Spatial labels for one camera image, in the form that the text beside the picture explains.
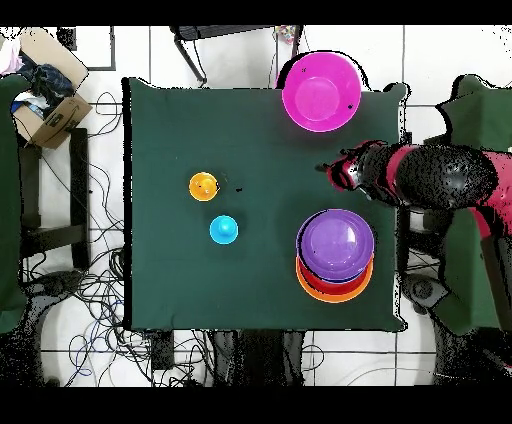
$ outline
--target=table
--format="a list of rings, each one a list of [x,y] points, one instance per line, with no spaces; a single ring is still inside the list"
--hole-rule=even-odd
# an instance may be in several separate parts
[[[0,77],[0,334],[11,331],[25,308],[26,297],[18,286],[21,244],[20,169],[16,127],[11,115],[13,99],[30,87],[21,75]]]
[[[512,144],[511,108],[510,89],[489,87],[480,77],[465,75],[457,81],[452,97],[438,105],[447,133],[437,139],[506,152]],[[494,238],[481,240],[469,210],[453,213],[445,241],[444,283],[450,294],[433,312],[457,335],[486,327],[511,331],[510,306],[503,293],[503,277],[496,272],[499,265],[494,249]],[[486,252],[489,269],[495,268],[494,272],[489,273],[482,252]]]
[[[133,329],[358,329],[400,331],[394,311],[395,210],[360,191],[339,193],[315,165],[367,139],[399,141],[406,87],[363,93],[354,118],[329,133],[308,132],[286,114],[280,90],[157,89],[124,79],[125,142],[132,162],[132,278],[125,324]],[[212,173],[220,191],[198,202],[188,182]],[[125,197],[127,208],[130,196]],[[374,273],[342,304],[319,302],[295,275],[301,224],[346,208],[374,231]],[[237,240],[212,242],[220,214]]]

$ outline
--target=orange cup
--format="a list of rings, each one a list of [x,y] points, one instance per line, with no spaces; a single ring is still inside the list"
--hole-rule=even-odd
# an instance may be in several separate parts
[[[219,191],[219,183],[212,174],[198,172],[190,179],[188,189],[194,199],[207,202],[212,200]]]

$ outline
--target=white tile floor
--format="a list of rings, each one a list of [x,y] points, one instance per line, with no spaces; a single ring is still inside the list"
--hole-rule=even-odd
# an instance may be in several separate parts
[[[197,48],[211,88],[267,87],[269,71],[271,84],[275,79],[275,61],[271,70],[275,43],[272,30],[201,40]],[[191,70],[174,46],[168,27],[115,27],[115,71],[91,71],[78,92],[88,102],[98,105],[80,126],[96,133],[112,118],[116,106],[121,110],[121,78],[140,77],[159,87],[197,87]],[[108,27],[77,28],[76,55],[89,67],[110,67],[111,50]],[[405,81],[411,87],[406,110],[406,129],[412,131],[413,141],[421,143],[426,137],[444,133],[441,115],[434,109],[436,103],[450,96],[454,79],[463,73],[477,73],[492,84],[505,85],[512,80],[512,30],[500,26],[318,26],[306,27],[309,47],[344,52],[364,69],[373,90],[382,90],[393,82]],[[186,48],[195,59],[192,43]],[[301,51],[306,50],[305,39]],[[291,46],[279,43],[279,68],[290,57]],[[113,99],[100,95],[109,91]],[[115,122],[105,130],[114,128]],[[111,179],[108,208],[122,219],[123,213],[123,128],[122,121],[110,134],[91,138],[90,162],[107,170]],[[56,151],[44,152],[48,162],[60,178],[69,184],[67,144]],[[43,194],[40,200],[43,225],[69,224],[69,193],[42,164]],[[106,187],[107,179],[100,171],[91,174]],[[96,222],[91,222],[91,240],[100,235],[99,229],[110,223],[101,206],[102,193],[98,182],[91,179],[91,211]],[[120,231],[106,232],[110,247],[123,245]],[[93,257],[105,250],[103,239],[93,243]],[[32,258],[35,264],[38,258]],[[108,266],[107,261],[95,265],[95,272]],[[71,268],[68,248],[48,254],[41,265],[44,271]],[[314,342],[324,350],[323,363],[314,371],[306,371],[308,385],[413,385],[429,384],[434,367],[435,343],[430,319],[416,314],[411,304],[402,298],[400,313],[408,329],[398,335],[382,332],[316,332],[308,333],[306,344]],[[58,376],[68,381],[75,371],[70,361],[83,360],[80,341],[75,340],[68,353],[68,345],[77,334],[90,331],[93,318],[83,304],[69,299],[53,308],[43,332],[43,363],[47,376]],[[176,341],[190,338],[190,332],[176,333]],[[188,361],[192,343],[180,347],[178,361]],[[87,369],[77,375],[72,386],[96,386],[97,379],[113,360],[112,352],[92,353]],[[321,353],[305,353],[303,369],[318,365]],[[178,376],[180,371],[173,371]],[[168,382],[167,373],[163,381]],[[204,367],[197,366],[194,375],[202,379]],[[126,359],[112,363],[110,376],[105,374],[101,386],[147,386],[148,381],[137,365]]]

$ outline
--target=stacked bowls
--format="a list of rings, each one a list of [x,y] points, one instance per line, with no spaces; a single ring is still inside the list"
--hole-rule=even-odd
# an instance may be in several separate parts
[[[296,240],[296,273],[315,299],[339,303],[358,296],[373,271],[374,238],[354,212],[327,209],[302,224]]]

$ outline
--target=green table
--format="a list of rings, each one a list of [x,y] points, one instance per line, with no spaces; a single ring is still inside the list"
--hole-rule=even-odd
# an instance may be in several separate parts
[[[156,89],[137,79],[129,86],[132,328],[404,328],[393,314],[394,209],[359,191],[339,193],[314,169],[366,139],[397,142],[404,85],[363,93],[354,118],[323,134],[291,121],[280,90]],[[219,181],[210,202],[189,194],[199,171]],[[326,208],[358,213],[376,238],[369,286],[334,305],[306,294],[295,275],[297,231]],[[239,225],[227,246],[209,235],[220,214]]]
[[[21,242],[20,166],[16,127],[11,115],[14,98],[29,88],[21,75],[0,77],[0,334],[11,331],[26,304],[18,285]]]

